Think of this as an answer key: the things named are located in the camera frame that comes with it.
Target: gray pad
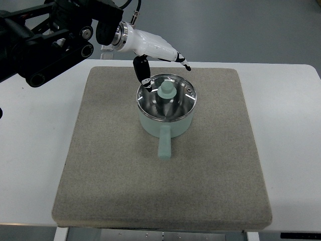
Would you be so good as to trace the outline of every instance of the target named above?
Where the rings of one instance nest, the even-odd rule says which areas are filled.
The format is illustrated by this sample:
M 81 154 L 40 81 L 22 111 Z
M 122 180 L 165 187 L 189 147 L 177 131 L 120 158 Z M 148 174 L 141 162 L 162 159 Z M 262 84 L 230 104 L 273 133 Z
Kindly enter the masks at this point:
M 236 70 L 152 68 L 186 78 L 198 99 L 190 128 L 157 157 L 140 125 L 133 68 L 89 74 L 52 217 L 58 226 L 249 230 L 272 214 Z

